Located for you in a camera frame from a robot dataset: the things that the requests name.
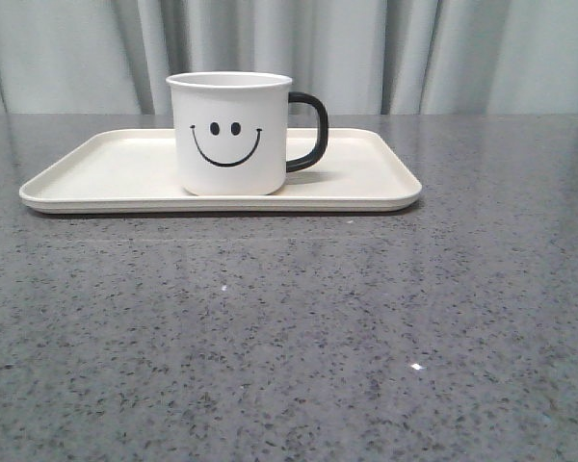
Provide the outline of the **cream rectangular plastic tray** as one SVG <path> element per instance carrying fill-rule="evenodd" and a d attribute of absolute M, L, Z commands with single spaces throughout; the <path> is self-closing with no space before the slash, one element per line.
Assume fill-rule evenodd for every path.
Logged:
<path fill-rule="evenodd" d="M 93 136 L 24 183 L 28 207 L 49 214 L 376 212 L 414 203 L 422 185 L 376 133 L 333 128 L 320 163 L 259 196 L 196 196 L 179 184 L 172 129 Z"/>

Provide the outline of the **white smiley mug black handle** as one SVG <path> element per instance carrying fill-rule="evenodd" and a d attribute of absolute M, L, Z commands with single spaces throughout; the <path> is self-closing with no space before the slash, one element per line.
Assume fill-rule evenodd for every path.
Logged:
<path fill-rule="evenodd" d="M 202 71 L 167 78 L 171 90 L 178 175 L 195 195 L 263 195 L 289 172 L 317 164 L 328 146 L 328 111 L 317 97 L 291 89 L 285 75 Z M 314 147 L 288 160 L 288 110 L 314 109 Z"/>

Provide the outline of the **pale grey-green curtain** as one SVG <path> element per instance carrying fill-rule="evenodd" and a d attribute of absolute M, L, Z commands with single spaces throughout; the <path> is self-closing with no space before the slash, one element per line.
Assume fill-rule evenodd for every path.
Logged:
<path fill-rule="evenodd" d="M 578 114 L 578 1 L 0 1 L 0 113 L 166 115 L 209 70 L 334 115 Z"/>

